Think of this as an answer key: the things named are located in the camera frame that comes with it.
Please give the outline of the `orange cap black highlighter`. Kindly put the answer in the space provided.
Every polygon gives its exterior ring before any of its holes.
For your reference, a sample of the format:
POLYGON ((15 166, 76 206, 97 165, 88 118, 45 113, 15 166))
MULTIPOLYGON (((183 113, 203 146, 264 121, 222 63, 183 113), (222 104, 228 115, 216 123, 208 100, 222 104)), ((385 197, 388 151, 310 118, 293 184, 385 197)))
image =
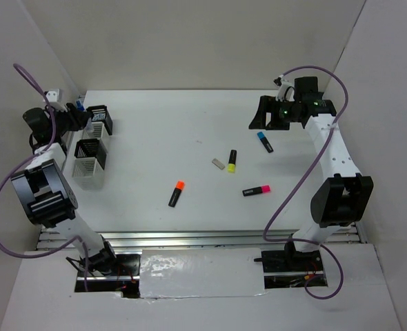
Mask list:
POLYGON ((185 183, 183 181, 178 181, 173 192, 172 196, 168 202, 168 206, 174 208, 179 200, 179 197, 185 187, 185 183))

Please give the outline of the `clear glue bottle blue cap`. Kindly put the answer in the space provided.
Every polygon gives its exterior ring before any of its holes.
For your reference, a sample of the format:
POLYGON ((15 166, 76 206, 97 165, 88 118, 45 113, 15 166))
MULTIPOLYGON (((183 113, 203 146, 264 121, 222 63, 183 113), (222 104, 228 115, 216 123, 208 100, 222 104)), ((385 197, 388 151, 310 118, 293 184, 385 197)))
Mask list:
POLYGON ((79 123, 79 127, 87 132, 92 132, 92 117, 91 114, 84 108, 83 101, 81 99, 77 99, 75 101, 75 106, 77 109, 77 121, 79 123))

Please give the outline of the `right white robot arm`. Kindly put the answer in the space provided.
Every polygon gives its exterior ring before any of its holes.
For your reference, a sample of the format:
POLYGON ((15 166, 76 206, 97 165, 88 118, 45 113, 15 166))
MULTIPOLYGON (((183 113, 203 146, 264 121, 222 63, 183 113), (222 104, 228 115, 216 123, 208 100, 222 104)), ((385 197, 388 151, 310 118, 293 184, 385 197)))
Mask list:
POLYGON ((300 270, 308 254, 341 228, 360 221, 374 183, 352 160, 337 122, 338 111, 324 99, 317 77, 281 82, 277 96, 264 95, 250 125, 251 130, 289 130, 299 123, 311 138, 324 181, 310 202, 311 219, 286 244, 284 263, 300 270))

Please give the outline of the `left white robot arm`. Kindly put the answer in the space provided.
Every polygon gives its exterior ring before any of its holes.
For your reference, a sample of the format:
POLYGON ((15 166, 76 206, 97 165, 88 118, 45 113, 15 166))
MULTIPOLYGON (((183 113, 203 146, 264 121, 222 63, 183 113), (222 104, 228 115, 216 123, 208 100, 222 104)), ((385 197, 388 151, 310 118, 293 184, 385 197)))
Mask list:
POLYGON ((113 133, 107 106, 79 110, 67 103, 64 111, 31 108, 23 114, 23 120, 31 129, 29 144, 33 159, 14 173, 10 181, 26 216, 32 224, 55 230, 71 240, 79 251, 77 266, 81 271, 113 274, 119 267, 119 258, 104 237, 77 213, 77 198, 62 171, 68 158, 65 135, 84 131, 92 124, 92 134, 76 143, 72 175, 79 185, 92 189, 102 186, 107 140, 113 133))

